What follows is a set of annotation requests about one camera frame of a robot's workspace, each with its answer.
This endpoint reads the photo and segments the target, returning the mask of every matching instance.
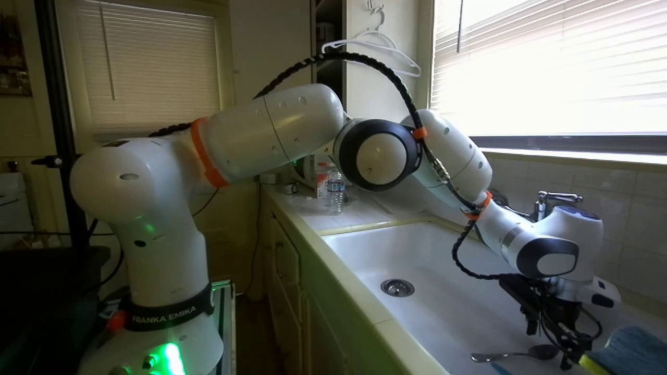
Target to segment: cabinet door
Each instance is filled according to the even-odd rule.
[[[326,314],[319,307],[308,301],[308,326],[307,326],[307,352],[308,361],[307,366],[310,375],[346,375],[348,368],[348,355],[340,347],[331,326],[328,324]]]
[[[278,279],[278,276],[269,274],[269,307],[272,307],[272,324],[278,348],[282,352],[284,368],[289,375],[302,373],[302,328],[289,304],[289,297]]]
[[[273,272],[284,285],[289,304],[297,318],[301,320],[301,258],[294,242],[284,231],[278,219],[272,220],[272,238],[273,238]]]

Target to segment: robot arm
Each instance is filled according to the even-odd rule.
[[[577,276],[575,285],[591,279],[591,269],[577,265],[592,234],[586,223],[596,226],[592,219],[580,228],[550,217],[533,226],[489,202],[492,172],[475,143],[430,111],[420,112],[427,135],[412,118],[346,123],[331,89],[302,85],[197,122],[182,133],[83,154],[73,167],[73,197],[106,220],[125,249],[129,324],[138,330],[101,347],[81,373],[108,373],[119,364],[147,368],[155,341],[175,341],[187,373],[211,372],[224,343],[199,309],[209,285],[207,243],[187,197],[203,183],[221,187],[289,164],[331,139],[338,167],[362,187],[393,187],[416,173],[444,204],[482,213],[484,242],[526,277]]]

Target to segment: green light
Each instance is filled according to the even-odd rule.
[[[182,351],[177,343],[169,341],[165,347],[165,356],[172,375],[186,375]]]
[[[147,234],[156,234],[158,230],[153,223],[145,223]]]
[[[145,358],[145,368],[155,375],[186,375],[182,348],[174,341],[158,347]]]

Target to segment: sink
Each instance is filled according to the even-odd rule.
[[[514,352],[546,343],[526,336],[519,304],[496,282],[477,282],[453,261],[456,231],[437,223],[405,223],[324,235],[335,257],[383,309],[450,373],[494,373],[469,361],[471,352]],[[505,261],[468,239],[461,263],[477,274],[507,274]],[[562,373],[562,358],[511,358],[511,373]]]

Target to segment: cabinet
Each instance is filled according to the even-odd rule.
[[[265,282],[275,341],[289,375],[406,373],[343,283],[284,197],[265,191]]]
[[[340,338],[301,283],[298,245],[278,217],[272,217],[269,228],[267,297],[284,372],[291,375],[346,375],[348,356]]]
[[[331,324],[308,299],[307,326],[307,372],[308,375],[348,375],[348,355],[335,338]]]
[[[301,261],[298,253],[272,217],[272,255],[267,266],[267,297],[272,307],[273,336],[284,358],[285,373],[301,375],[302,372],[302,307],[301,307]]]

